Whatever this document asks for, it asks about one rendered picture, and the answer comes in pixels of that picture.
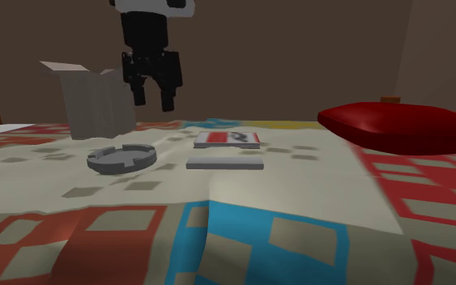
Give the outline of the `open grey cardboard box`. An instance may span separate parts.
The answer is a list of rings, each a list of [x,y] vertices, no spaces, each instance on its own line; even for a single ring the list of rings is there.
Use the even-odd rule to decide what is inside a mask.
[[[42,64],[60,78],[72,139],[115,138],[136,129],[133,93],[122,69],[96,73],[78,64]]]

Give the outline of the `dark red pillow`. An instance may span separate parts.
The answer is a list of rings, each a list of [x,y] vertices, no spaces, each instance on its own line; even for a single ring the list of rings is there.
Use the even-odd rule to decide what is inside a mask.
[[[358,102],[323,110],[317,121],[350,143],[375,151],[456,154],[456,112],[444,108]]]

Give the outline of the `bed with patterned quilt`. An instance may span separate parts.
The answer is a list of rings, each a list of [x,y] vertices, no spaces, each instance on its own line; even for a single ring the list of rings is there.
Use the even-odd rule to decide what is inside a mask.
[[[254,132],[259,149],[194,148]],[[150,167],[87,156],[147,144]],[[261,157],[263,170],[187,169]],[[456,155],[393,155],[316,122],[172,121],[74,140],[65,125],[0,133],[0,285],[456,285]]]

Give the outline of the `grey round ashtray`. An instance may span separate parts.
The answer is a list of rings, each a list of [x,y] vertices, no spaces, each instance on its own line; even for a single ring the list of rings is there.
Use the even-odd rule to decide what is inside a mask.
[[[156,149],[147,144],[106,147],[87,156],[87,166],[102,175],[136,172],[152,166],[156,161]]]

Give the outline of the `flat grey rectangular slab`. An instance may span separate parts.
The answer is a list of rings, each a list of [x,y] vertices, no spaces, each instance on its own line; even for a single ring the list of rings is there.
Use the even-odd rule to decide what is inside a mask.
[[[261,157],[192,157],[186,162],[187,169],[203,170],[263,170],[264,163]]]

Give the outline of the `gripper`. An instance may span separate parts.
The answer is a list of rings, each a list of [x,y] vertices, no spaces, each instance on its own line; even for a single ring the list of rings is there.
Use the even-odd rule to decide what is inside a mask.
[[[173,111],[174,97],[183,80],[179,53],[164,50],[168,47],[167,17],[153,12],[129,11],[121,13],[121,26],[125,45],[133,51],[122,52],[121,62],[123,80],[130,85],[134,105],[146,104],[147,60],[140,56],[156,54],[150,58],[151,76],[160,88],[162,110]]]

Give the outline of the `red and white book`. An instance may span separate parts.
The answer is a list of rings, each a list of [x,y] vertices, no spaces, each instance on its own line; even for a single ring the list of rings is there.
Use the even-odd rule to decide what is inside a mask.
[[[207,131],[200,132],[194,140],[194,148],[239,147],[259,149],[261,142],[254,132]]]

